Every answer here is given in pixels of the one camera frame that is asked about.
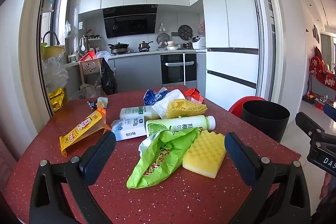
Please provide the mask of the black trash bin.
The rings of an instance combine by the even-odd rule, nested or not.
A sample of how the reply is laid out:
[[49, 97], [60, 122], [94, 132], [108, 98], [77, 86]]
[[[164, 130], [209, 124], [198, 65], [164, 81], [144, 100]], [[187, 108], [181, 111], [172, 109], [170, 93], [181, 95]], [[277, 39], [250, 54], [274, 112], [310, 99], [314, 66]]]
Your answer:
[[278, 143], [284, 135], [290, 112], [270, 101], [252, 100], [243, 103], [241, 119]]

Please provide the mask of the white square milk bottle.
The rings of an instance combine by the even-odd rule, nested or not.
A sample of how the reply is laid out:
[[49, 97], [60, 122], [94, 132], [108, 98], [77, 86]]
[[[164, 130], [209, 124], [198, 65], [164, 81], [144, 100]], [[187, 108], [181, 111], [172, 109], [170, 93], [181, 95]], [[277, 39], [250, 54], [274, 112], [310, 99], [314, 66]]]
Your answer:
[[120, 111], [120, 119], [134, 118], [139, 116], [144, 116], [149, 120], [160, 118], [160, 116], [151, 106], [128, 107], [122, 108]]

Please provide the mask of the black hanging bag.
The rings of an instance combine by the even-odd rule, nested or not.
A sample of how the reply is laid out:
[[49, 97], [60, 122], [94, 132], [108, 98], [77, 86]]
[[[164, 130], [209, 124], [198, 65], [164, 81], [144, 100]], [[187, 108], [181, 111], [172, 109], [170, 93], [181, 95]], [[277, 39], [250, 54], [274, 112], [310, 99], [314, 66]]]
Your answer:
[[117, 81], [114, 76], [114, 71], [110, 68], [105, 59], [101, 60], [101, 86], [106, 95], [117, 93]]

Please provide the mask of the orange yellow snack bag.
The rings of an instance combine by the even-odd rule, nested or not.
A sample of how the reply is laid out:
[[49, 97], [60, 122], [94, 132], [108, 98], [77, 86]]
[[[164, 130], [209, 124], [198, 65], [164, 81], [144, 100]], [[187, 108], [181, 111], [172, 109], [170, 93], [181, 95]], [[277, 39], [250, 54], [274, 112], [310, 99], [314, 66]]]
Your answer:
[[111, 127], [106, 123], [106, 109], [98, 107], [93, 113], [76, 125], [68, 134], [61, 136], [60, 151], [67, 156], [67, 149], [82, 139], [96, 133], [97, 131], [109, 131]]

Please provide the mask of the yellow basin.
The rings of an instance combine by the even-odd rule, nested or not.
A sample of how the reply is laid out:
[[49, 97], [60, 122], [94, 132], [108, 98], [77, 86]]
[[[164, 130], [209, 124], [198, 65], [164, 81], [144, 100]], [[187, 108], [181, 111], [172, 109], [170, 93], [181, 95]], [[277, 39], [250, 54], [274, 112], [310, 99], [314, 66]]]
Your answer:
[[42, 60], [48, 60], [51, 57], [60, 58], [64, 55], [65, 49], [62, 46], [42, 47]]

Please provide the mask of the black range hood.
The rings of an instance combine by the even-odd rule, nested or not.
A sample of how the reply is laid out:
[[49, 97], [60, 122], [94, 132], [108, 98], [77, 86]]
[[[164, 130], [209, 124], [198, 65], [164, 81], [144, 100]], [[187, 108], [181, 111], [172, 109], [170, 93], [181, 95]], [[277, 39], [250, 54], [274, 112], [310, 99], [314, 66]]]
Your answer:
[[107, 38], [154, 34], [158, 5], [127, 5], [102, 10]]

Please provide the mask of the white paper wrapper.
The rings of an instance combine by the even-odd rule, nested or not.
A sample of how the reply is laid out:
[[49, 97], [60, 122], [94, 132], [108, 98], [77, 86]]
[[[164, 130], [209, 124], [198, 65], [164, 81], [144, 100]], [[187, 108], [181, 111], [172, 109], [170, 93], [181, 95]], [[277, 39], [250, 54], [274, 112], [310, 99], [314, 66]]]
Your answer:
[[169, 103], [179, 99], [185, 99], [185, 96], [179, 89], [174, 89], [168, 92], [162, 100], [156, 102], [152, 108], [161, 119], [166, 119]]

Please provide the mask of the yellow sponge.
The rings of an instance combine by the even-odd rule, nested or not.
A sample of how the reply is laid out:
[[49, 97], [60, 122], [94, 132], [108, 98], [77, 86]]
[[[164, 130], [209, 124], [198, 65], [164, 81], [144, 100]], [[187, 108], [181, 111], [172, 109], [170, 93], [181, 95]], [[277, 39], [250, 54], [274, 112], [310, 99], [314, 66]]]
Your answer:
[[226, 155], [225, 136], [202, 131], [183, 156], [182, 166], [193, 173], [216, 178]]

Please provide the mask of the kitchen faucet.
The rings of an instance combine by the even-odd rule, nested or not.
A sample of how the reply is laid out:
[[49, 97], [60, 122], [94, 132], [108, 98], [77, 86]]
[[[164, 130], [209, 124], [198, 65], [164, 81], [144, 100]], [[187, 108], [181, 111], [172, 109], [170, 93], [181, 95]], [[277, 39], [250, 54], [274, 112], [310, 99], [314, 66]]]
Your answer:
[[54, 31], [47, 31], [42, 37], [42, 43], [47, 46], [60, 46], [57, 34]]

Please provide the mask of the white rice cooker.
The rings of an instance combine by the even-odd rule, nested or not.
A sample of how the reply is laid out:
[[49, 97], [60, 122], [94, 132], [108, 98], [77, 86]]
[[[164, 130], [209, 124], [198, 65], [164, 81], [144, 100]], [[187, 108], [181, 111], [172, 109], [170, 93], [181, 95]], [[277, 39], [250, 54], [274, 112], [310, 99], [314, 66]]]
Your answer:
[[192, 46], [194, 50], [203, 50], [206, 49], [206, 40], [205, 37], [194, 37]]

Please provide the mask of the red snack bag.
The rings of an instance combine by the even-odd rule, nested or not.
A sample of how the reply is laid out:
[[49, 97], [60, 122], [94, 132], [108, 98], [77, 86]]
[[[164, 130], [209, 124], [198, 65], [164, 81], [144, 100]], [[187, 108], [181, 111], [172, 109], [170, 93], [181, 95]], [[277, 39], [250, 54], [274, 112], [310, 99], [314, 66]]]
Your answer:
[[200, 94], [197, 88], [191, 88], [183, 92], [183, 95], [188, 101], [194, 102], [194, 103], [201, 103], [203, 104], [205, 101], [204, 96]]

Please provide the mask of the yellow foam fruit net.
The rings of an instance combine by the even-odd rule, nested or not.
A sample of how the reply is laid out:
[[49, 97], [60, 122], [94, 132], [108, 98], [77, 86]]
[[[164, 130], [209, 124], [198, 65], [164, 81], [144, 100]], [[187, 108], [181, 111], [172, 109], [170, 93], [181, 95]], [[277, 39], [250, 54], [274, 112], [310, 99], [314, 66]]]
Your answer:
[[206, 110], [205, 104], [176, 99], [168, 104], [166, 116], [167, 118], [191, 117], [202, 115]]

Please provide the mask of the black wok on stove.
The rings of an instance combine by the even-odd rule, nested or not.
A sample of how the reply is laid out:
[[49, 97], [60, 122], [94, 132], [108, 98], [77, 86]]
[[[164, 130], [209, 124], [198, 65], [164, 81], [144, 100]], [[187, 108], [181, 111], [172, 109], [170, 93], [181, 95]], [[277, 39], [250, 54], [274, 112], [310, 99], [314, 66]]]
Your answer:
[[112, 55], [120, 55], [128, 53], [129, 44], [117, 43], [117, 44], [108, 44]]

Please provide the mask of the green plastic bag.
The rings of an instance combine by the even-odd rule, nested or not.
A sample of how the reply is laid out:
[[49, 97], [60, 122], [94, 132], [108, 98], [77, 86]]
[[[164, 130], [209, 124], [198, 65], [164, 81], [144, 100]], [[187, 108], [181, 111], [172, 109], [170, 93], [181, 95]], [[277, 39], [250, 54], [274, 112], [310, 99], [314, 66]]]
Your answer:
[[126, 182], [129, 189], [158, 185], [182, 165], [186, 151], [201, 133], [198, 127], [171, 131], [162, 124], [151, 123], [150, 135], [139, 147], [140, 159]]

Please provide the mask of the grey lower cabinets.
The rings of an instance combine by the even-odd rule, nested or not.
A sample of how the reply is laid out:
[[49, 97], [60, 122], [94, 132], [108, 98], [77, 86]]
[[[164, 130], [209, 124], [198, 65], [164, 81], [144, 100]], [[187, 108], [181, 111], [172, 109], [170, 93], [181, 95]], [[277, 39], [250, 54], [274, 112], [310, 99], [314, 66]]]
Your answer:
[[161, 87], [183, 85], [176, 83], [164, 85], [161, 76], [161, 55], [195, 53], [197, 55], [197, 80], [187, 82], [188, 88], [197, 88], [201, 95], [206, 93], [206, 53], [203, 50], [153, 51], [116, 55], [108, 60], [114, 71], [118, 92], [147, 90]]

